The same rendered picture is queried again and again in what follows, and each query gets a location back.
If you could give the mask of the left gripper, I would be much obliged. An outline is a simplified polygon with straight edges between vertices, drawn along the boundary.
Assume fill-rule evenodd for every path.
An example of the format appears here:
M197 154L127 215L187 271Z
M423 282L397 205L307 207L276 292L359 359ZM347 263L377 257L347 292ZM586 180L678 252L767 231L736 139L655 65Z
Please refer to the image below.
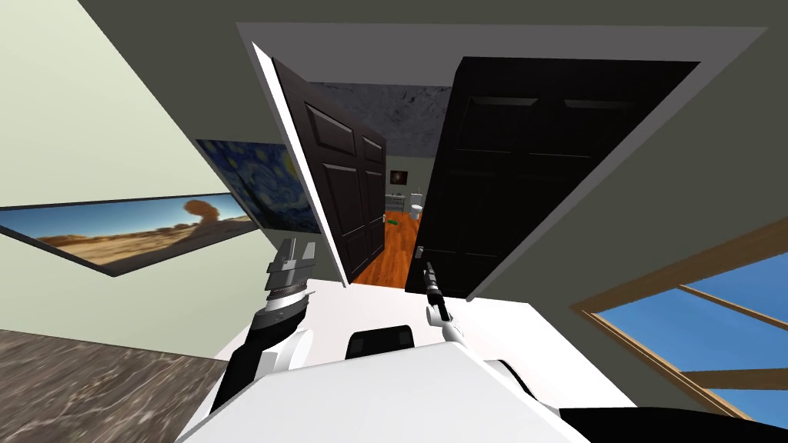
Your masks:
M316 244L311 241L306 244L302 259L294 259L296 240L285 239L279 247L279 260L269 264L267 272L268 281L266 291L278 291L290 286L305 283L312 275L316 263Z

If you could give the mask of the starry night painting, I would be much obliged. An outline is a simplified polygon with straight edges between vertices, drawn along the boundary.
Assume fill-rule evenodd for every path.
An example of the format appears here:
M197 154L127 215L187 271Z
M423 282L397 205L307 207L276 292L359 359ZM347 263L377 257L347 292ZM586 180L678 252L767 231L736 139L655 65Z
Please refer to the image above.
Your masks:
M319 232L284 145L206 139L197 143L262 228Z

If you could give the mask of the dark panelled door leaf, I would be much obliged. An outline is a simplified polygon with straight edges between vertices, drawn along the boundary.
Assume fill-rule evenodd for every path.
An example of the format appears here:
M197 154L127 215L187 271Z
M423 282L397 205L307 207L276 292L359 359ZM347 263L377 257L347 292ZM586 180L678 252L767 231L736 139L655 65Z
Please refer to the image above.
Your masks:
M342 270L354 282L385 248L386 139L284 64L272 63Z

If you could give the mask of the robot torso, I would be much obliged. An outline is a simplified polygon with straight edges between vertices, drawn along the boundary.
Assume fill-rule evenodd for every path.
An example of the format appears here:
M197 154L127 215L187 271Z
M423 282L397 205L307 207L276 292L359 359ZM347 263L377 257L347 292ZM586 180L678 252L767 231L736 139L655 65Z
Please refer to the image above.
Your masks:
M589 443L564 408L630 401L533 307L449 299L466 347L402 289L309 283L301 368L264 376L176 443Z

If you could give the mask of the desert landscape picture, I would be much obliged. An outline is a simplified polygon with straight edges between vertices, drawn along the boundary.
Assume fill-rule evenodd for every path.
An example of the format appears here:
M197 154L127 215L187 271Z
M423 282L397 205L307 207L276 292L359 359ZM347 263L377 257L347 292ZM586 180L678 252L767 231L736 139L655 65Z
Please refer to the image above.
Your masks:
M109 277L257 228L227 192L0 207L0 234Z

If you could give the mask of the wooden framed window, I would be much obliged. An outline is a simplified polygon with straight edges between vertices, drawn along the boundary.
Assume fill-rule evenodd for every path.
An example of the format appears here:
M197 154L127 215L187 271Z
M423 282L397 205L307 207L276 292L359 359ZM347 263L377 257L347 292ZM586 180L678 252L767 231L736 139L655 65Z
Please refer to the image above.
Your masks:
M788 216L573 311L709 411L788 428Z

